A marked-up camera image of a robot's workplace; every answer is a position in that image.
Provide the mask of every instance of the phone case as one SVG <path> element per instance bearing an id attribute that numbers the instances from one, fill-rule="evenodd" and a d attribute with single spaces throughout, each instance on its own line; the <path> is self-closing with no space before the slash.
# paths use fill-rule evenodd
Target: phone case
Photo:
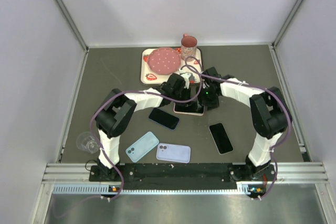
<path id="1" fill-rule="evenodd" d="M 204 111 L 203 111 L 203 113 L 189 113 L 189 112 L 180 112 L 180 111 L 176 111 L 176 110 L 175 110 L 175 103 L 174 103 L 174 109 L 173 109 L 173 111 L 174 111 L 174 113 L 176 113 L 176 114 L 199 115 L 199 116 L 204 115 Z"/>
<path id="2" fill-rule="evenodd" d="M 158 143 L 158 138 L 152 132 L 147 132 L 126 149 L 126 154 L 130 157 L 131 161 L 135 163 L 156 147 Z"/>
<path id="3" fill-rule="evenodd" d="M 159 144 L 156 158 L 177 163 L 189 163 L 191 149 L 189 146 L 175 144 Z"/>

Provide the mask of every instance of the cable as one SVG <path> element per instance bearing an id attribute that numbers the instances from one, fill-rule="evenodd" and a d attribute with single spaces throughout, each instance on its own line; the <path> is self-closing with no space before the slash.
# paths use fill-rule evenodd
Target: cable
<path id="1" fill-rule="evenodd" d="M 277 101 L 277 103 L 280 105 L 282 111 L 284 112 L 288 127 L 287 127 L 287 131 L 286 131 L 285 137 L 281 141 L 279 141 L 278 143 L 276 143 L 275 145 L 273 145 L 273 146 L 270 147 L 270 158 L 274 160 L 276 170 L 275 170 L 274 178 L 272 180 L 271 185 L 269 186 L 269 188 L 266 191 L 266 193 L 261 196 L 261 199 L 265 198 L 268 195 L 268 193 L 272 190 L 272 188 L 274 186 L 274 183 L 277 180 L 277 175 L 278 175 L 278 163 L 277 163 L 276 159 L 273 156 L 274 149 L 276 147 L 278 147 L 279 145 L 283 144 L 285 141 L 287 141 L 287 139 L 289 138 L 290 133 L 291 133 L 290 117 L 289 117 L 289 113 L 288 113 L 285 105 L 280 101 L 280 99 L 272 91 L 270 91 L 270 90 L 268 90 L 268 89 L 266 89 L 264 87 L 260 87 L 260 86 L 256 86 L 256 85 L 252 85 L 252 84 L 247 84 L 247 83 L 237 83 L 237 82 L 234 82 L 234 81 L 224 80 L 224 79 L 220 79 L 220 78 L 216 78 L 216 77 L 212 77 L 212 76 L 207 76 L 207 75 L 202 74 L 202 73 L 198 73 L 197 70 L 194 67 L 192 67 L 192 66 L 190 66 L 190 65 L 187 64 L 187 59 L 189 57 L 187 57 L 185 59 L 185 67 L 187 67 L 191 72 L 197 73 L 198 75 L 201 75 L 202 77 L 210 78 L 210 79 L 213 79 L 213 80 L 216 80 L 216 81 L 219 81 L 219 82 L 227 82 L 227 83 L 232 83 L 232 84 L 235 84 L 235 85 L 240 84 L 240 85 L 245 86 L 245 87 L 251 87 L 251 88 L 255 88 L 255 89 L 261 89 L 261 90 L 269 93 Z"/>
<path id="2" fill-rule="evenodd" d="M 95 199 L 95 198 L 101 198 L 101 196 L 100 195 L 93 195 L 93 196 L 89 196 L 89 197 L 87 197 L 87 198 L 85 198 L 85 199 L 82 199 L 81 201 L 79 201 L 78 203 L 75 203 L 75 204 L 73 204 L 68 210 L 66 210 L 63 214 L 61 214 L 61 215 L 56 215 L 56 204 L 55 204 L 55 199 L 53 199 L 52 200 L 52 202 L 51 202 L 51 204 L 53 205 L 53 208 L 52 208 L 52 210 L 53 210 L 53 215 L 54 215 L 54 217 L 56 218 L 56 219 L 61 219 L 61 218 L 63 218 L 65 215 L 67 215 L 67 214 L 69 214 L 72 210 L 74 210 L 76 207 L 78 207 L 79 205 L 81 205 L 82 203 L 84 203 L 85 201 L 87 201 L 87 200 L 89 200 L 89 199 Z"/>
<path id="3" fill-rule="evenodd" d="M 88 165 L 88 163 L 89 163 L 90 161 L 93 161 L 93 162 L 95 162 L 95 163 L 98 165 L 97 161 L 94 160 L 94 159 L 90 159 L 90 160 L 86 161 L 86 163 L 85 163 L 85 170 L 88 170 L 89 172 L 90 172 L 91 170 L 89 170 L 86 166 Z"/>
<path id="4" fill-rule="evenodd" d="M 196 59 L 195 57 L 193 57 L 193 59 L 195 59 L 195 60 L 198 62 L 199 66 L 200 66 L 201 69 L 202 69 L 202 65 L 201 65 L 200 61 L 199 61 L 198 59 Z M 172 98 L 170 98 L 170 97 L 166 97 L 166 96 L 164 96 L 164 95 L 162 95 L 162 94 L 158 94 L 158 93 L 154 93 L 154 92 L 147 92 L 147 91 L 146 91 L 146 93 L 147 93 L 147 94 L 158 95 L 158 96 L 160 96 L 160 97 L 162 97 L 162 98 L 165 98 L 165 99 L 167 99 L 167 100 L 169 100 L 169 101 L 172 101 L 172 102 L 178 102 L 178 103 L 188 103 L 188 102 L 191 102 L 191 101 L 195 100 L 195 99 L 198 97 L 198 95 L 200 94 L 201 89 L 202 89 L 202 77 L 201 77 L 201 74 L 197 71 L 196 68 L 194 68 L 193 66 L 191 66 L 191 67 L 192 67 L 192 69 L 196 70 L 195 73 L 200 77 L 200 85 L 199 85 L 199 89 L 198 89 L 196 95 L 193 96 L 192 98 L 190 98 L 190 99 L 188 99 L 188 100 L 180 101 L 180 100 L 172 99 Z M 116 199 L 116 198 L 118 198 L 118 197 L 120 196 L 120 193 L 121 193 L 121 191 L 122 191 L 122 189 L 123 189 L 123 187 L 124 187 L 124 178 L 123 178 L 121 172 L 119 171 L 119 169 L 115 166 L 115 164 L 114 164 L 114 163 L 110 160 L 110 158 L 107 156 L 107 154 L 106 154 L 106 152 L 105 152 L 105 150 L 104 150 L 104 148 L 103 148 L 102 143 L 99 141 L 99 138 L 96 136 L 96 134 L 95 134 L 94 131 L 93 131 L 93 124 L 94 124 L 94 122 L 95 122 L 95 119 L 96 119 L 97 115 L 98 115 L 98 114 L 105 108 L 105 106 L 107 106 L 110 102 L 112 102 L 112 101 L 113 101 L 114 99 L 116 99 L 117 97 L 119 97 L 119 96 L 121 96 L 121 95 L 123 95 L 123 94 L 127 94 L 127 93 L 144 94 L 143 91 L 138 91 L 138 90 L 128 90 L 128 91 L 122 91 L 122 92 L 120 92 L 120 93 L 114 95 L 114 96 L 111 97 L 108 101 L 106 101 L 106 102 L 105 102 L 105 103 L 104 103 L 104 104 L 103 104 L 103 105 L 102 105 L 102 106 L 95 112 L 95 114 L 92 116 L 92 118 L 91 118 L 91 120 L 90 120 L 90 124 L 89 124 L 90 132 L 91 132 L 91 134 L 92 134 L 94 140 L 96 140 L 96 142 L 99 144 L 99 146 L 100 146 L 100 148 L 101 148 L 101 151 L 102 151 L 104 157 L 105 157 L 106 160 L 112 165 L 112 167 L 117 171 L 117 173 L 119 174 L 119 176 L 120 176 L 120 178 L 121 178 L 120 189 L 119 189 L 119 191 L 117 192 L 117 194 L 116 194 L 113 198 L 111 198 L 111 200 Z"/>
<path id="5" fill-rule="evenodd" d="M 266 174 L 263 175 L 263 181 L 264 181 L 264 182 L 262 183 L 262 184 L 263 184 L 262 186 L 266 188 L 266 185 L 267 185 L 267 177 L 266 177 Z"/>
<path id="6" fill-rule="evenodd" d="M 240 82 L 234 82 L 234 81 L 229 81 L 229 80 L 224 80 L 224 79 L 220 79 L 220 78 L 216 78 L 216 77 L 212 77 L 212 76 L 207 76 L 205 74 L 202 74 L 200 72 L 197 71 L 197 69 L 194 67 L 194 66 L 191 66 L 191 65 L 188 65 L 187 64 L 187 59 L 188 58 L 192 58 L 194 60 L 196 60 L 199 64 L 199 66 L 201 67 L 202 69 L 202 65 L 200 63 L 200 61 L 198 59 L 196 59 L 195 57 L 192 57 L 192 56 L 189 56 L 185 59 L 185 65 L 183 65 L 181 67 L 181 69 L 183 68 L 188 68 L 191 72 L 197 74 L 199 77 L 200 77 L 200 85 L 199 85 L 199 89 L 196 93 L 195 96 L 193 96 L 192 98 L 190 98 L 189 100 L 185 100 L 185 101 L 179 101 L 179 100 L 176 100 L 176 99 L 172 99 L 172 98 L 169 98 L 169 97 L 166 97 L 162 94 L 158 94 L 158 93 L 154 93 L 154 92 L 146 92 L 147 94 L 152 94 L 152 95 L 158 95 L 160 97 L 163 97 L 169 101 L 172 101 L 172 102 L 177 102 L 177 103 L 188 103 L 188 102 L 191 102 L 193 100 L 195 100 L 198 95 L 200 94 L 201 92 L 201 89 L 202 89 L 202 77 L 206 77 L 206 78 L 210 78 L 210 79 L 213 79 L 213 80 L 216 80 L 216 81 L 219 81 L 219 82 L 228 82 L 228 83 L 231 83 L 231 84 L 235 84 L 235 85 L 241 85 L 241 86 L 245 86 L 245 87 L 251 87 L 251 88 L 256 88 L 256 89 L 261 89 L 267 93 L 269 93 L 276 101 L 277 103 L 280 105 L 281 109 L 283 110 L 285 116 L 286 116 L 286 120 L 287 120 L 287 124 L 288 124 L 288 129 L 286 131 L 286 135 L 285 137 L 277 144 L 271 146 L 271 152 L 270 152 L 270 157 L 271 159 L 274 160 L 275 162 L 275 168 L 276 168 L 276 171 L 275 171 L 275 175 L 274 175 L 274 178 L 273 178 L 273 181 L 269 187 L 269 189 L 266 191 L 266 193 L 261 197 L 261 198 L 265 198 L 269 192 L 272 190 L 273 186 L 274 186 L 274 183 L 276 181 L 276 178 L 277 178 L 277 174 L 278 174 L 278 164 L 277 164 L 277 161 L 275 160 L 275 158 L 273 157 L 273 150 L 275 147 L 281 145 L 282 143 L 284 143 L 288 138 L 289 138 L 289 135 L 291 133 L 291 122 L 290 122 L 290 117 L 289 117 L 289 113 L 286 109 L 286 107 L 284 106 L 284 104 L 280 101 L 280 99 L 271 91 L 269 91 L 268 89 L 264 88 L 264 87 L 260 87 L 260 86 L 255 86 L 255 85 L 251 85 L 251 84 L 247 84 L 247 83 L 240 83 Z M 114 200 L 116 198 L 118 198 L 120 196 L 120 193 L 122 192 L 122 189 L 123 189 L 123 186 L 124 186 L 124 178 L 120 172 L 120 170 L 115 166 L 115 164 L 110 160 L 110 158 L 107 156 L 105 150 L 103 149 L 103 145 L 101 144 L 101 142 L 99 141 L 98 137 L 96 136 L 96 134 L 94 133 L 93 131 L 93 123 L 97 117 L 97 115 L 105 108 L 105 106 L 107 106 L 110 102 L 112 102 L 114 99 L 116 99 L 117 97 L 123 95 L 123 94 L 127 94 L 127 93 L 136 93 L 136 94 L 143 94 L 144 92 L 143 91 L 135 91 L 135 90 L 129 90 L 129 91 L 122 91 L 116 95 L 114 95 L 113 97 L 111 97 L 107 102 L 105 102 L 95 113 L 94 115 L 92 116 L 91 120 L 90 120 L 90 124 L 89 124 L 89 128 L 90 128 L 90 132 L 94 138 L 94 140 L 99 144 L 99 146 L 101 147 L 101 151 L 104 155 L 104 157 L 107 159 L 107 161 L 112 165 L 112 167 L 117 171 L 117 173 L 119 174 L 120 178 L 121 178 L 121 186 L 120 186 L 120 190 L 117 192 L 117 194 L 111 198 L 111 200 Z M 88 200 L 88 199 L 91 199 L 91 198 L 97 198 L 99 196 L 90 196 L 82 201 L 80 201 L 79 203 L 75 204 L 73 207 L 71 207 L 69 210 L 67 210 L 65 213 L 63 213 L 62 215 L 60 215 L 58 218 L 62 218 L 64 217 L 66 214 L 68 214 L 69 212 L 71 212 L 75 207 L 79 206 L 82 202 Z"/>

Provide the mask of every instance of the strawberry tray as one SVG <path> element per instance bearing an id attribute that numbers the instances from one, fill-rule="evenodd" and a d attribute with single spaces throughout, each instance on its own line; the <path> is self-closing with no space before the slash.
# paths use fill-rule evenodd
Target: strawberry tray
<path id="1" fill-rule="evenodd" d="M 161 75 L 154 73 L 149 68 L 147 61 L 148 61 L 148 55 L 156 48 L 149 48 L 142 52 L 142 60 L 141 60 L 141 76 L 140 80 L 145 85 L 156 85 L 161 84 L 164 81 L 167 81 L 169 75 Z M 180 48 L 175 48 L 176 51 L 181 53 Z M 197 48 L 195 58 L 200 61 L 202 64 L 202 57 L 201 57 L 201 51 Z M 199 72 L 201 72 L 201 67 L 199 66 L 198 62 L 196 60 L 188 61 L 188 64 L 193 65 Z M 181 60 L 181 66 L 184 65 L 184 60 Z M 192 73 L 189 69 L 183 68 L 185 72 L 190 73 L 189 82 L 190 83 L 199 83 L 199 77 L 195 73 Z"/>

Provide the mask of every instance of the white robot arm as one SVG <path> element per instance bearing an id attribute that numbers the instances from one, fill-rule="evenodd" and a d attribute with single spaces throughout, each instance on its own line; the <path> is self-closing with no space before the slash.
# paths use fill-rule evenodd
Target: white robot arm
<path id="1" fill-rule="evenodd" d="M 204 72 L 207 75 L 221 78 L 215 68 L 210 68 Z M 207 106 L 208 109 L 213 109 L 219 106 L 218 96 L 222 95 L 235 99 L 251 108 L 253 125 L 257 133 L 253 148 L 246 158 L 246 170 L 251 174 L 251 177 L 254 177 L 260 171 L 268 167 L 271 159 L 270 147 L 277 143 L 286 130 L 286 117 L 284 112 L 277 106 L 277 102 L 262 90 L 243 86 L 244 82 L 232 76 L 226 76 L 222 79 L 241 84 L 220 83 L 205 78 L 201 94 L 198 96 L 199 101 L 201 104 Z M 172 74 L 168 81 L 164 82 L 160 87 L 156 89 L 150 88 L 143 91 L 143 93 L 127 93 L 120 96 L 98 114 L 96 122 L 100 141 L 105 153 L 114 164 L 119 162 L 118 149 L 120 135 L 126 129 L 133 112 L 146 108 L 157 108 L 170 103 L 167 99 L 148 94 L 147 92 L 163 94 L 166 97 L 177 100 L 186 100 L 181 97 L 182 91 L 185 88 L 189 88 L 187 76 L 183 76 L 183 74 Z M 280 90 L 275 87 L 269 90 L 271 90 L 286 107 Z M 105 101 L 119 92 L 121 91 L 118 89 L 112 90 Z M 113 107 L 119 108 L 118 113 L 113 111 Z M 107 170 L 112 168 L 112 165 L 107 161 L 102 152 L 99 155 L 99 161 Z"/>
<path id="2" fill-rule="evenodd" d="M 245 83 L 237 80 L 236 78 L 230 78 L 228 80 L 241 84 Z M 252 96 L 263 93 L 263 91 L 260 89 L 235 85 L 228 82 L 221 83 L 220 88 L 222 96 L 235 99 L 236 101 L 241 102 L 248 107 L 250 107 L 250 98 Z M 248 154 L 248 158 L 251 160 L 254 166 L 261 166 L 267 164 L 270 161 L 270 147 L 277 143 L 282 134 L 283 132 L 275 134 L 270 139 L 263 137 L 258 133 L 256 134 L 253 148 Z"/>

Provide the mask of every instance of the black smartphone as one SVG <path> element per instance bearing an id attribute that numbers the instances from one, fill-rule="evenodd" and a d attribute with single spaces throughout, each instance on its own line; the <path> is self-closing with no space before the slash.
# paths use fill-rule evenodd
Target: black smartphone
<path id="1" fill-rule="evenodd" d="M 220 154 L 233 151 L 233 147 L 228 135 L 226 134 L 223 124 L 217 123 L 211 125 L 209 126 L 209 129 Z"/>
<path id="2" fill-rule="evenodd" d="M 162 126 L 167 127 L 170 130 L 174 130 L 180 120 L 179 118 L 157 108 L 152 110 L 148 118 L 156 123 L 161 124 Z"/>
<path id="3" fill-rule="evenodd" d="M 189 106 L 174 103 L 174 112 L 177 114 L 204 115 L 204 106 L 201 106 L 198 101 L 192 101 Z"/>

